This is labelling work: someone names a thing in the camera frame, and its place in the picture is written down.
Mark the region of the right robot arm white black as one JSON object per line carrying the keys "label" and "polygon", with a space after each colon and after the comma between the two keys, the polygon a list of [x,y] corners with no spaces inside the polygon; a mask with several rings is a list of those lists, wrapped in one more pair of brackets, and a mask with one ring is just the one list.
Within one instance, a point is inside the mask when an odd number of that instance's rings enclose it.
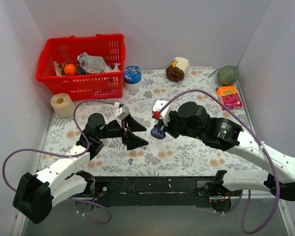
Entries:
{"label": "right robot arm white black", "polygon": [[161,112],[163,131],[173,138],[187,136],[206,146],[235,154],[261,168],[258,172],[218,171],[213,182],[203,189],[210,195],[224,195],[237,190],[257,190],[295,201],[295,158],[265,144],[258,144],[242,126],[226,118],[212,118],[205,108],[187,102],[174,111],[170,106]]}

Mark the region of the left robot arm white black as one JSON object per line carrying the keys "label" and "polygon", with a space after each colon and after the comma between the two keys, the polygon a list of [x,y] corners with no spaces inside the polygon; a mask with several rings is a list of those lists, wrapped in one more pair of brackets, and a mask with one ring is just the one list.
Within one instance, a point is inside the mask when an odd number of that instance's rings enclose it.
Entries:
{"label": "left robot arm white black", "polygon": [[18,184],[12,205],[32,223],[42,222],[58,203],[76,194],[85,197],[95,191],[95,178],[84,171],[76,171],[91,161],[104,147],[102,139],[121,138],[127,150],[148,145],[135,132],[146,128],[131,115],[105,123],[100,113],[89,116],[79,140],[68,152],[67,158],[32,175],[24,174]]}

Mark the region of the lavender earbud charging case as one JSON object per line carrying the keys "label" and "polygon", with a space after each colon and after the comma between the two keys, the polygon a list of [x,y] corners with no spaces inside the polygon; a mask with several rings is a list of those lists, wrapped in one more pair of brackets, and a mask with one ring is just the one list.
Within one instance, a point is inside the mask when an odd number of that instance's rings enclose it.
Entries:
{"label": "lavender earbud charging case", "polygon": [[163,140],[166,138],[166,133],[156,124],[150,131],[152,137]]}

